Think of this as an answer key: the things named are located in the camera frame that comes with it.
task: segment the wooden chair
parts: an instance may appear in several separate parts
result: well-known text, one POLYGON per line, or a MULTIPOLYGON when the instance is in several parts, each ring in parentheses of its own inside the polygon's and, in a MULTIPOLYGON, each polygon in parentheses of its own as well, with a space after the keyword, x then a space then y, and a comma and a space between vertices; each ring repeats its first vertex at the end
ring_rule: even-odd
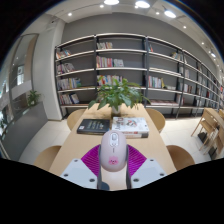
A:
POLYGON ((168 145, 166 147, 177 170, 181 170, 195 164, 192 156, 185 149, 176 145, 168 145))
POLYGON ((53 163, 55 157, 57 156, 61 146, 51 146, 41 152, 36 160, 34 161, 34 166, 39 167, 43 170, 48 171, 53 163))
POLYGON ((216 120, 214 120, 214 118, 206 110, 204 110, 204 113, 203 113, 203 115, 201 117, 201 120, 199 121, 197 127, 195 128, 195 130, 193 131, 191 136, 193 136, 193 134, 197 130, 199 124, 201 124, 201 126, 202 126, 201 131, 204 128, 206 130, 206 132, 207 132, 207 138, 205 139, 203 145, 199 149, 199 150, 201 150, 202 147, 208 141, 208 139, 211 136, 211 134, 212 134, 212 137, 213 137, 214 131, 215 131, 216 127, 218 126, 218 123, 217 123, 216 120))
POLYGON ((147 113, 151 117, 159 133, 163 130, 166 124, 165 117, 157 110, 146 108, 147 113))
POLYGON ((216 154, 219 155, 224 147, 224 129, 222 127, 219 127, 218 134, 216 135, 214 141, 212 142, 212 145, 214 144, 214 142, 217 147, 216 154))
POLYGON ((82 114, 85 112, 86 109, 80 109, 72 112, 68 118, 67 118, 67 125, 70 128, 70 130, 73 129, 79 118, 82 116, 82 114))
POLYGON ((219 109, 219 115, 224 120, 224 112, 221 109, 219 109))

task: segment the white mouse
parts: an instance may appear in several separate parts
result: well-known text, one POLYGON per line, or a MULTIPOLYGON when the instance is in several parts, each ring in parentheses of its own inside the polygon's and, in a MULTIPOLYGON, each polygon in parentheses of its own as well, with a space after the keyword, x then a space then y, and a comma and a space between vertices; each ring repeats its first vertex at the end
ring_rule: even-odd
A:
POLYGON ((126 138, 122 132, 106 132, 101 141, 101 166, 109 172, 122 170, 126 165, 126 147, 126 138))

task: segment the ceiling light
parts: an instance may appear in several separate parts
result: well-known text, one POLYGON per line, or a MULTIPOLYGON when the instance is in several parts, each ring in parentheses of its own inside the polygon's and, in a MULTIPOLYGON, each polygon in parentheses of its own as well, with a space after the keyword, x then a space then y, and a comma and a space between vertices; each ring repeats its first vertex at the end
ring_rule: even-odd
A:
POLYGON ((171 12, 170 10, 167 10, 164 6, 163 6, 163 8, 164 8, 164 10, 165 10, 164 14, 165 14, 166 16, 168 16, 168 17, 170 17, 170 18, 176 18, 176 15, 175 15, 173 12, 171 12))
POLYGON ((137 2, 135 3, 135 5, 137 5, 137 6, 140 7, 140 8, 144 8, 144 9, 150 7, 149 3, 146 2, 146 1, 137 1, 137 2))
POLYGON ((104 4, 106 5, 117 5, 119 3, 118 0, 105 0, 104 4))
POLYGON ((213 58, 216 57, 212 50, 211 50, 211 55, 212 55, 213 58))

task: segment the ceiling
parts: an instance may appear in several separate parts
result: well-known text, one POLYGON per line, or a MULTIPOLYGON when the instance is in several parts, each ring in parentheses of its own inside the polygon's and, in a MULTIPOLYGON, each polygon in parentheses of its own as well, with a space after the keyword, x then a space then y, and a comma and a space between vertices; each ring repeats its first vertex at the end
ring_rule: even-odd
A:
POLYGON ((150 8, 136 9, 135 2, 136 0, 120 0, 118 5, 109 6, 104 4, 104 8, 100 8, 100 5, 103 4, 103 0, 67 0, 62 3, 56 5, 46 12, 46 14, 50 15, 52 20, 57 18, 62 19, 66 23, 71 23, 73 21, 86 18, 89 16, 101 15, 101 14, 112 14, 116 12, 122 13, 133 13, 144 15, 148 17, 152 17, 158 20, 161 20, 169 25, 181 30, 186 35, 191 37, 195 42, 197 42, 202 49, 210 55, 210 58, 213 60, 217 67, 217 74, 220 75, 220 79, 224 77, 223 72, 220 72, 220 69, 224 68, 222 57, 219 54, 219 51, 216 49, 215 45, 212 43, 211 39, 207 36, 207 34, 201 29, 201 27, 196 24, 185 12, 178 9, 177 7, 171 5, 167 1, 163 0, 147 0, 150 4, 150 8), (164 8, 173 11, 176 14, 176 18, 172 19, 164 15, 164 8), (216 60, 212 58, 209 53, 210 49, 216 55, 216 60))

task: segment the wooden table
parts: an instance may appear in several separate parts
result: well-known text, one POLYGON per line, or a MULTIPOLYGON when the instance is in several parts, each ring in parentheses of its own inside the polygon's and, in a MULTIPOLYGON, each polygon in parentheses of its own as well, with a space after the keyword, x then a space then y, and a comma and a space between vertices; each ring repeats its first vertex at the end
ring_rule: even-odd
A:
MULTIPOLYGON (((86 110, 80 117, 77 124, 72 129, 71 133, 62 145, 58 155, 56 156, 49 172, 60 176, 73 158, 83 157, 91 148, 101 144, 102 136, 99 135, 82 135, 77 134, 83 119, 111 119, 111 108, 105 106, 97 110, 97 104, 90 110, 86 110)), ((127 139, 127 144, 138 149, 145 157, 154 158, 161 165, 167 175, 176 171, 170 154, 158 132, 153 121, 149 117, 147 111, 142 104, 138 105, 137 109, 121 106, 122 117, 144 117, 149 127, 149 137, 141 139, 127 139)), ((109 184, 110 190, 126 189, 126 167, 119 172, 107 172, 101 167, 102 181, 109 184)))
POLYGON ((224 128, 224 120, 221 118, 217 111, 212 108, 205 108, 205 110, 215 118, 215 120, 222 128, 224 128))

